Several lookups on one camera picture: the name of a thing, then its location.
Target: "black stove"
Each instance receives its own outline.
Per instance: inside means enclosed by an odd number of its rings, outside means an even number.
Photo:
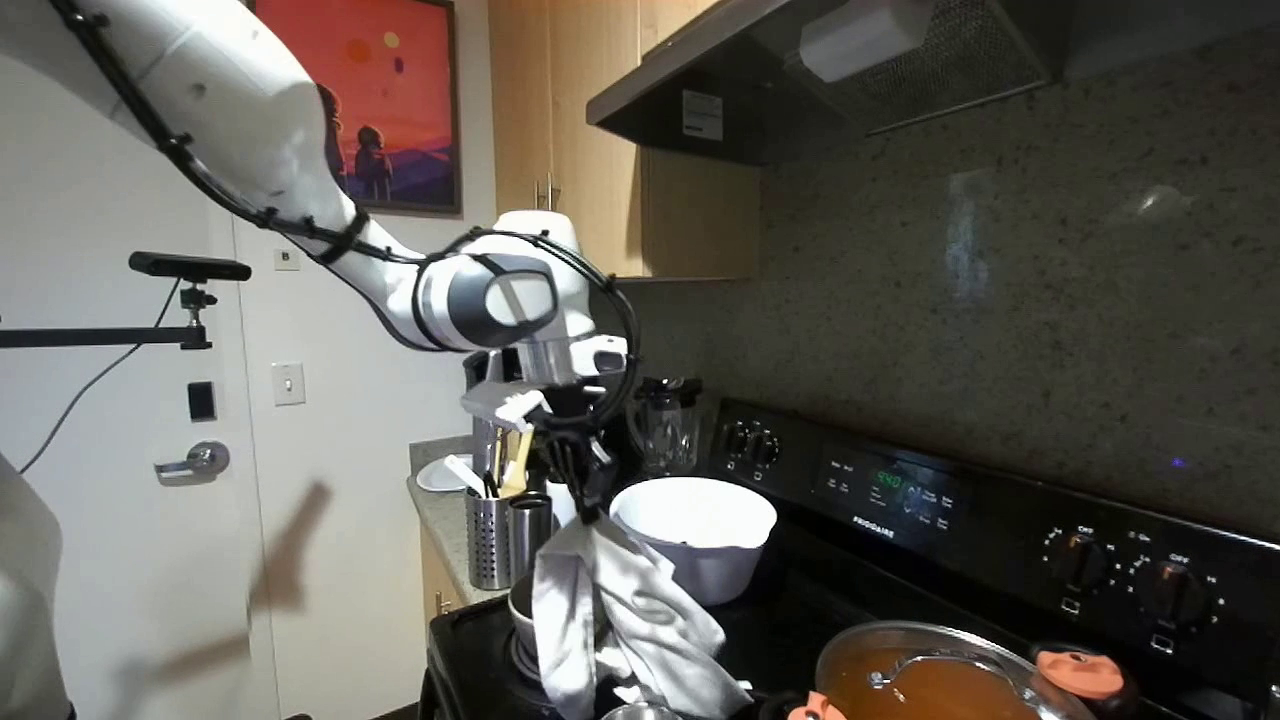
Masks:
[[[720,404],[704,472],[780,508],[748,596],[712,608],[724,664],[760,696],[744,716],[784,716],[820,648],[864,620],[1108,652],[1132,692],[1100,720],[1280,712],[1280,544],[740,400]],[[508,636],[500,600],[440,616],[428,716],[552,716]]]

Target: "dark tile backsplash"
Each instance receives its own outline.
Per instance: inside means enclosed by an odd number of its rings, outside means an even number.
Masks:
[[[1280,32],[768,176],[648,372],[1280,540]]]

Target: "framed picture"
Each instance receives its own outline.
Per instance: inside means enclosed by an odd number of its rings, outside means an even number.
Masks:
[[[448,0],[248,0],[312,72],[328,168],[364,208],[460,212]]]

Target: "kitchen cabinet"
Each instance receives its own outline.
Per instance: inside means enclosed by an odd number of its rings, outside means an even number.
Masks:
[[[760,168],[636,148],[588,100],[708,0],[488,0],[496,204],[572,216],[620,280],[732,280],[760,252]]]

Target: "door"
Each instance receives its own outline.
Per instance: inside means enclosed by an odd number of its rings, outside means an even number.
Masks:
[[[144,328],[172,284],[128,272],[128,252],[236,256],[232,220],[148,144],[8,60],[0,92],[0,328]],[[280,716],[272,632],[248,608],[264,528],[240,288],[208,292],[212,352],[140,348],[24,472],[60,524],[56,652],[92,720]],[[28,464],[120,352],[0,348],[0,452]],[[212,384],[212,420],[192,420],[188,384]],[[200,440],[232,452],[228,472],[164,488],[156,464]]]

